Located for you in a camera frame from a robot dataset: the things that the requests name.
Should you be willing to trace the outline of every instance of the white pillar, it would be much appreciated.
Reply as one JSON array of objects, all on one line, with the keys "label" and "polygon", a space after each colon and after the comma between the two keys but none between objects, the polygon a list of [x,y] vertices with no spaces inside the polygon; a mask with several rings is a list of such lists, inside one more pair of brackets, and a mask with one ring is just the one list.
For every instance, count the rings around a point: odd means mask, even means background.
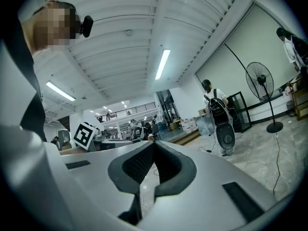
[{"label": "white pillar", "polygon": [[119,139],[122,140],[123,137],[122,137],[122,133],[121,133],[121,129],[120,129],[120,125],[119,123],[117,122],[116,123],[116,128],[117,128],[117,132],[119,133]]}]

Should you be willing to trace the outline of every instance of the black fan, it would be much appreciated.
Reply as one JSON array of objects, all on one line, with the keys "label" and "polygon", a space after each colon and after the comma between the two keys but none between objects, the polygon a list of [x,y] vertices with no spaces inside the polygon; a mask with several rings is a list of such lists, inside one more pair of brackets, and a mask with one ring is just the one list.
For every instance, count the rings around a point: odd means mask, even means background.
[{"label": "black fan", "polygon": [[276,122],[271,106],[270,97],[274,91],[274,80],[269,70],[261,63],[252,62],[246,69],[247,84],[252,93],[261,100],[268,100],[273,116],[273,123],[269,124],[266,131],[269,133],[279,132],[283,128],[281,122]]}]

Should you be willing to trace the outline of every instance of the glass railing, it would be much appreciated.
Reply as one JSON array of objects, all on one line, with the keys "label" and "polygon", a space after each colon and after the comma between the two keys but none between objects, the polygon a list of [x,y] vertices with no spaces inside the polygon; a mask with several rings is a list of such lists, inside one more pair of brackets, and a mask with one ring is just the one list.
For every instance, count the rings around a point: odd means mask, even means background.
[{"label": "glass railing", "polygon": [[105,115],[97,116],[96,118],[99,120],[99,122],[106,122],[106,121],[112,121],[119,118],[124,118],[126,116],[135,115],[140,112],[144,112],[147,110],[152,110],[156,108],[155,102],[153,103],[147,103],[144,105],[140,105],[133,108],[128,108],[126,110],[121,110],[117,112],[108,113]]}]

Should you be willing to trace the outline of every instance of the fluorescent light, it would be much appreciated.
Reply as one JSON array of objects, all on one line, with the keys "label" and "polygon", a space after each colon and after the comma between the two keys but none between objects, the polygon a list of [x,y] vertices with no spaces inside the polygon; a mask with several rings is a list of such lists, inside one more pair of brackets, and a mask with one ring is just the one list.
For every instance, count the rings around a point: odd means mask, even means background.
[{"label": "fluorescent light", "polygon": [[70,101],[75,101],[75,98],[71,97],[70,95],[66,94],[64,91],[61,91],[59,88],[57,88],[54,84],[47,82],[46,86],[53,89],[55,92],[59,93],[60,95],[64,96]]},{"label": "fluorescent light", "polygon": [[155,79],[159,79],[160,76],[162,75],[162,72],[163,72],[164,67],[166,65],[166,62],[168,60],[168,56],[170,54],[170,51],[171,50],[164,50],[164,53],[163,53],[162,59],[160,60],[160,64],[159,64],[158,71],[157,71]]}]

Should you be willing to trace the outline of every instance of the white shirt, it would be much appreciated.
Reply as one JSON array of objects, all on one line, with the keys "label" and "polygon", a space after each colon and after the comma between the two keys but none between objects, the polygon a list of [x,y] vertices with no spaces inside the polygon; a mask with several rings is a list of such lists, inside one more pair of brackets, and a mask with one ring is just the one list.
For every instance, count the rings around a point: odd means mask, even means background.
[{"label": "white shirt", "polygon": [[[216,94],[217,98],[223,100],[224,98],[227,97],[227,95],[221,90],[221,89],[216,89]],[[209,93],[205,93],[205,95],[211,100],[214,98],[214,89],[212,89]],[[208,109],[208,100],[203,96],[203,102],[205,104],[205,107]]]},{"label": "white shirt", "polygon": [[285,38],[284,40],[284,51],[287,55],[287,58],[289,59],[289,62],[292,64],[293,62],[297,63],[297,66],[299,68],[304,67],[305,64],[302,60],[302,58],[298,55],[297,51],[295,50],[294,44],[291,40],[288,40]]}]

